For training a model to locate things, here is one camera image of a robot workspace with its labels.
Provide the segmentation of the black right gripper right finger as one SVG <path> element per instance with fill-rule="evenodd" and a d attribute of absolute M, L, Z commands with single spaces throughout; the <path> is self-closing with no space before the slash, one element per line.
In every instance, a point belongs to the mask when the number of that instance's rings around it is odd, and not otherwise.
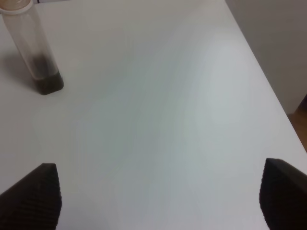
<path fill-rule="evenodd" d="M 307 228 L 307 175 L 289 163 L 267 158 L 259 203 L 271 230 Z"/>

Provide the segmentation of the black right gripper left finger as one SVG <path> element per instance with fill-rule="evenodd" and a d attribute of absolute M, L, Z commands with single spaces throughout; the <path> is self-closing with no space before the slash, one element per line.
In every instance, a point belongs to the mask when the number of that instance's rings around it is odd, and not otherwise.
<path fill-rule="evenodd" d="M 61 207 L 57 166 L 42 163 L 0 195 L 0 228 L 55 230 Z"/>

